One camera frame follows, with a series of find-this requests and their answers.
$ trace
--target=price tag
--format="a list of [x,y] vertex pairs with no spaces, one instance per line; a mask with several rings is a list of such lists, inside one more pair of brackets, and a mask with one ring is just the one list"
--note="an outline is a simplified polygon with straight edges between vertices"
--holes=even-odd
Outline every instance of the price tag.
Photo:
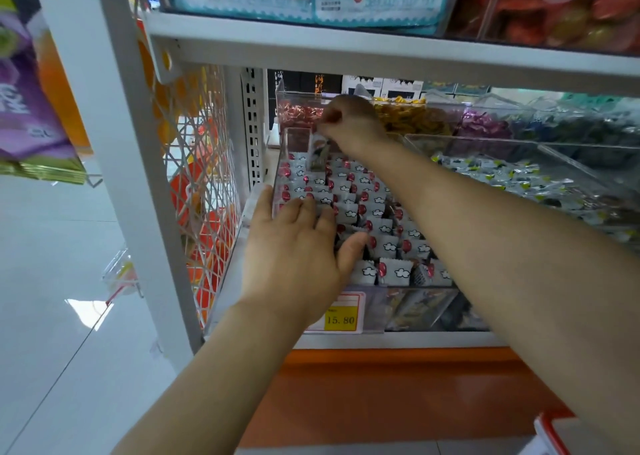
[[364,292],[345,292],[334,301],[324,316],[310,325],[307,332],[362,333]]

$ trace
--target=tile grout line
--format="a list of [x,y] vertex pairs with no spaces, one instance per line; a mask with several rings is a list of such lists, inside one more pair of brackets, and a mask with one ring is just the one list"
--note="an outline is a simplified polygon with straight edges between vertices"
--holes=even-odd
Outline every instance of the tile grout line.
[[47,393],[43,396],[43,398],[40,400],[40,402],[38,403],[38,405],[36,406],[36,409],[32,412],[31,416],[29,416],[29,419],[24,423],[23,427],[20,429],[20,431],[18,432],[18,434],[15,436],[15,438],[13,439],[13,441],[11,442],[11,445],[9,445],[9,448],[7,448],[7,450],[4,452],[4,455],[9,455],[9,452],[11,451],[11,449],[13,448],[13,446],[16,444],[16,442],[18,441],[18,438],[20,438],[20,436],[22,435],[22,433],[24,432],[24,430],[27,428],[27,426],[29,425],[29,423],[31,422],[31,420],[33,419],[33,417],[36,415],[36,413],[38,412],[38,410],[40,409],[40,407],[42,406],[42,404],[45,402],[45,400],[47,399],[47,397],[49,396],[49,394],[51,393],[51,391],[53,390],[53,388],[56,386],[56,384],[58,384],[58,381],[60,380],[60,378],[62,377],[62,375],[65,373],[65,371],[67,370],[67,368],[69,367],[69,365],[71,364],[71,362],[73,361],[73,359],[76,357],[76,354],[78,354],[80,352],[80,349],[82,349],[82,346],[84,346],[84,343],[86,342],[86,340],[89,338],[89,336],[94,332],[93,329],[95,328],[96,325],[98,325],[98,322],[100,322],[100,319],[102,319],[102,316],[104,314],[106,314],[107,312],[109,312],[109,308],[105,309],[105,311],[102,313],[102,315],[100,315],[100,317],[98,318],[98,320],[95,322],[95,324],[93,324],[93,327],[91,328],[91,330],[89,331],[89,333],[86,335],[86,337],[83,339],[83,341],[80,343],[80,345],[78,346],[78,348],[76,349],[76,352],[74,352],[74,354],[71,356],[71,359],[69,359],[69,361],[65,364],[64,368],[62,369],[62,371],[60,372],[60,374],[58,375],[58,377],[56,378],[55,381],[53,381],[53,384],[51,385],[51,387],[48,389]]

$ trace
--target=forearm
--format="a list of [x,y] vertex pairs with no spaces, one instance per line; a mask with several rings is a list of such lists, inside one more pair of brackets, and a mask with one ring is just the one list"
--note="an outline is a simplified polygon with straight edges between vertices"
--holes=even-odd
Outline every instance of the forearm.
[[640,319],[638,258],[563,213],[400,144],[372,147],[365,165],[492,329],[581,417],[638,444],[631,420],[640,415],[640,363],[629,354],[640,347],[631,334]]
[[114,453],[232,454],[303,329],[268,306],[236,304]]

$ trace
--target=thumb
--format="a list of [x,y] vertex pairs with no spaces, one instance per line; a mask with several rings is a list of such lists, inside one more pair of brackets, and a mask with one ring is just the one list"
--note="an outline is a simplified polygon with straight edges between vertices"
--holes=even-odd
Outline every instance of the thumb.
[[340,247],[336,263],[342,278],[349,278],[356,261],[362,259],[362,249],[368,240],[369,235],[367,233],[357,232],[349,236],[347,241]]

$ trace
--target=hand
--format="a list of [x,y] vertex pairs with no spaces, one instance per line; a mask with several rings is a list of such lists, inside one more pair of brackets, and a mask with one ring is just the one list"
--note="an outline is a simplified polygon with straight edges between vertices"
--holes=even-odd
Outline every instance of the hand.
[[364,161],[367,145],[390,141],[371,103],[353,95],[336,96],[324,109],[317,129],[359,161]]
[[334,255],[332,208],[324,207],[316,223],[316,202],[296,198],[271,219],[272,201],[273,188],[266,186],[251,221],[240,302],[271,309],[304,330],[346,286],[369,235],[353,234]]

